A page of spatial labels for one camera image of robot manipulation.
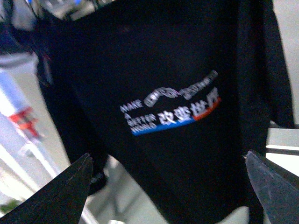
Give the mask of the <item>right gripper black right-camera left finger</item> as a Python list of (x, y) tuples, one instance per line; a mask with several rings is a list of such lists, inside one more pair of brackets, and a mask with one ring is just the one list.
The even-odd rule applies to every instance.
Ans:
[(77, 224), (88, 196), (93, 161), (84, 154), (33, 196), (0, 219), (2, 224)]

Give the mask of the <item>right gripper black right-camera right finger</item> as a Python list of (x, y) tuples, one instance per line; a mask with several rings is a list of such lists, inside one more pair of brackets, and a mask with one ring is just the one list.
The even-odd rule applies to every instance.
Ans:
[(245, 155), (253, 190), (270, 223), (299, 222), (299, 177), (255, 151)]

